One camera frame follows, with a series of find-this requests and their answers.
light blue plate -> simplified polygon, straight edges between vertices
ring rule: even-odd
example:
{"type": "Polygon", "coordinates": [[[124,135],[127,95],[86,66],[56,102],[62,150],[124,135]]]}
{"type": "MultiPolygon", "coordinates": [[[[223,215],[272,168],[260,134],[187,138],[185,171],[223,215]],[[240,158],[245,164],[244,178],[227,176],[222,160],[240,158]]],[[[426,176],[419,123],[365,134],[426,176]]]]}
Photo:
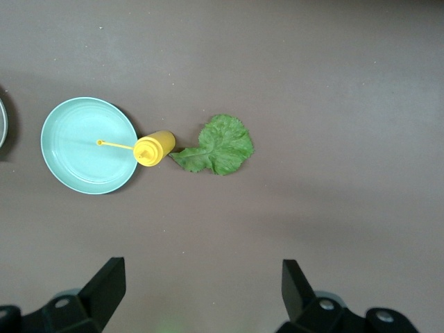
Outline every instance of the light blue plate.
{"type": "Polygon", "coordinates": [[[6,133],[8,132],[8,116],[6,115],[6,109],[0,99],[0,147],[6,139],[6,133]]]}
{"type": "Polygon", "coordinates": [[[134,146],[133,125],[108,102],[92,97],[57,106],[42,129],[43,158],[63,184],[86,194],[104,194],[125,184],[137,161],[129,149],[98,146],[97,140],[134,146]]]}

metal screw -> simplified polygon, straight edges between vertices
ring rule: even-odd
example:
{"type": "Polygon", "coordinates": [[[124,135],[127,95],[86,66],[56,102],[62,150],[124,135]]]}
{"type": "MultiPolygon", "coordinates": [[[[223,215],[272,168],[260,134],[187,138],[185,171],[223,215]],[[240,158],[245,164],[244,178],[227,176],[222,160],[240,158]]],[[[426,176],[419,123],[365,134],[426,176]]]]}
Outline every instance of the metal screw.
{"type": "Polygon", "coordinates": [[[62,298],[61,300],[57,301],[57,303],[54,305],[56,308],[61,308],[66,306],[69,303],[68,298],[62,298]]]}
{"type": "Polygon", "coordinates": [[[321,300],[319,302],[319,305],[324,309],[324,310],[333,310],[334,309],[334,304],[332,303],[331,300],[321,300]]]}
{"type": "Polygon", "coordinates": [[[378,311],[376,313],[376,317],[385,323],[392,323],[395,320],[387,311],[378,311]]]}

blue dish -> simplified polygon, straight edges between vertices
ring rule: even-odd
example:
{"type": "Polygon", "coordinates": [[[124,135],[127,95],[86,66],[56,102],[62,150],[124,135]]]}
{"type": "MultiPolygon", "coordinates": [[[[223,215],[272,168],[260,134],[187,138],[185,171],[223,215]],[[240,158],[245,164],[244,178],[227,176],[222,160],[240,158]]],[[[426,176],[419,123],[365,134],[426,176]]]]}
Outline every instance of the blue dish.
{"type": "Polygon", "coordinates": [[[70,99],[44,122],[43,158],[69,188],[86,194],[109,193],[131,178],[137,161],[132,151],[98,146],[98,139],[133,146],[137,135],[128,118],[108,102],[92,97],[70,99]]]}
{"type": "Polygon", "coordinates": [[[0,99],[0,147],[6,139],[6,133],[8,133],[8,116],[6,116],[6,109],[0,99]]]}

yellow bottle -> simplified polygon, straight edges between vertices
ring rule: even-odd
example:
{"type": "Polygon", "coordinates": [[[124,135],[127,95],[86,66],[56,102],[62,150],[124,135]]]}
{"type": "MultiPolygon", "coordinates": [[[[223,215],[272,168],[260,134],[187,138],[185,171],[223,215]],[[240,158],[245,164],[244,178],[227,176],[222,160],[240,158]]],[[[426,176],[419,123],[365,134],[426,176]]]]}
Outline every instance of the yellow bottle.
{"type": "Polygon", "coordinates": [[[176,139],[173,133],[160,130],[138,139],[134,145],[133,154],[141,165],[153,167],[167,156],[175,145],[176,139]]]}

green leaf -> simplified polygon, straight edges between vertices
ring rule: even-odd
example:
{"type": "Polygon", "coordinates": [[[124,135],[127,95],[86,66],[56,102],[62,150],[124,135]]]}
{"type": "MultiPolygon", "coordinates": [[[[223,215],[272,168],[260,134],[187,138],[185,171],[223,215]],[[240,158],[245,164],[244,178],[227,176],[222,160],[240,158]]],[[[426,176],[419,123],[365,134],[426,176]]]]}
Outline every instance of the green leaf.
{"type": "Polygon", "coordinates": [[[201,130],[199,147],[169,154],[191,172],[211,169],[216,175],[235,172],[255,149],[248,130],[236,117],[218,114],[201,130]]]}

